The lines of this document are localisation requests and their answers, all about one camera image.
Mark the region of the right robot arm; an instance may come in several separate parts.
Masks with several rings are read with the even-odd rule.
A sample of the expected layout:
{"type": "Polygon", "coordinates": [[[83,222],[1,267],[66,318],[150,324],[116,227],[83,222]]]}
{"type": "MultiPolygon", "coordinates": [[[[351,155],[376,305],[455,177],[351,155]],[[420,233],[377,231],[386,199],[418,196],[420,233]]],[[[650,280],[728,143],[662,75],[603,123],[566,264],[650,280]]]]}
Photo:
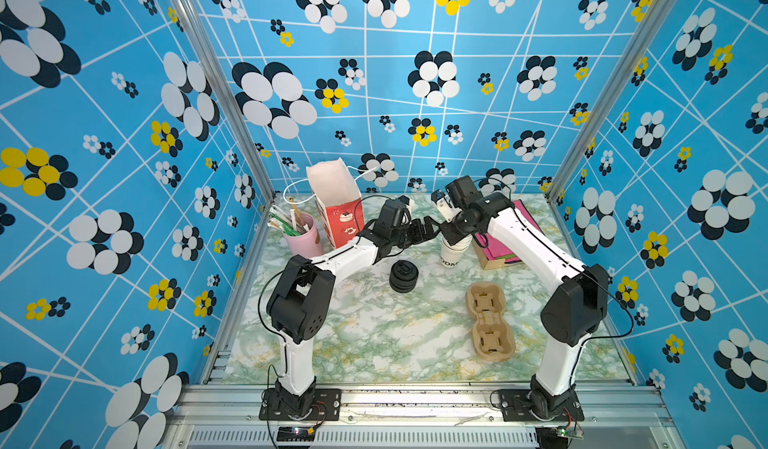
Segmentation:
{"type": "Polygon", "coordinates": [[[566,253],[535,228],[508,197],[485,195],[468,176],[431,195],[443,216],[445,241],[476,235],[502,243],[538,277],[549,299],[540,321],[547,333],[542,360],[531,379],[530,399],[553,411],[575,391],[574,375],[586,343],[607,315],[607,271],[566,253]]]}

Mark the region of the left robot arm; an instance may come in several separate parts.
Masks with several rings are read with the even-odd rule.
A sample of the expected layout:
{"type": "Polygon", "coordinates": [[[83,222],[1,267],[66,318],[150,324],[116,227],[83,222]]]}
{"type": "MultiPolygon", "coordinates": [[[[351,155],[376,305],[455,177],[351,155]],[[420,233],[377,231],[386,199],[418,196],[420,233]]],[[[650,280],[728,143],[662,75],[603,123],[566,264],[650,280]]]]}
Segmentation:
{"type": "Polygon", "coordinates": [[[439,234],[438,221],[411,215],[406,197],[387,199],[378,217],[345,245],[314,258],[289,259],[266,304],[267,331],[277,336],[281,350],[276,389],[293,399],[314,391],[313,339],[327,318],[338,282],[439,234]]]}

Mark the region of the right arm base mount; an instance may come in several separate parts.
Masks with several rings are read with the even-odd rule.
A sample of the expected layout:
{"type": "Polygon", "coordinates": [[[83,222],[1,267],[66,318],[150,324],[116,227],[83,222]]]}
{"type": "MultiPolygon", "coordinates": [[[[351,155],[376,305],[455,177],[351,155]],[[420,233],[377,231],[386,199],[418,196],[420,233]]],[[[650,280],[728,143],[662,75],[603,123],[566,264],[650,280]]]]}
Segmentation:
{"type": "Polygon", "coordinates": [[[494,404],[505,422],[583,422],[581,403],[573,388],[552,396],[542,389],[504,389],[496,393],[494,404]]]}

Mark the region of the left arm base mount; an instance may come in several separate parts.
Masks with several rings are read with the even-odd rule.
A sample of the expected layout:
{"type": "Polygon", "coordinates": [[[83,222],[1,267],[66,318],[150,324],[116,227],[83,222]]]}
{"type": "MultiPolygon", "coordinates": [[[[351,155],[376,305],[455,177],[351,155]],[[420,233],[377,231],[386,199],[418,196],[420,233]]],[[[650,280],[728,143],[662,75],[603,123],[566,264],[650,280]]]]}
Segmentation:
{"type": "Polygon", "coordinates": [[[312,389],[297,396],[283,389],[264,393],[259,412],[261,421],[338,421],[342,402],[340,389],[312,389]]]}

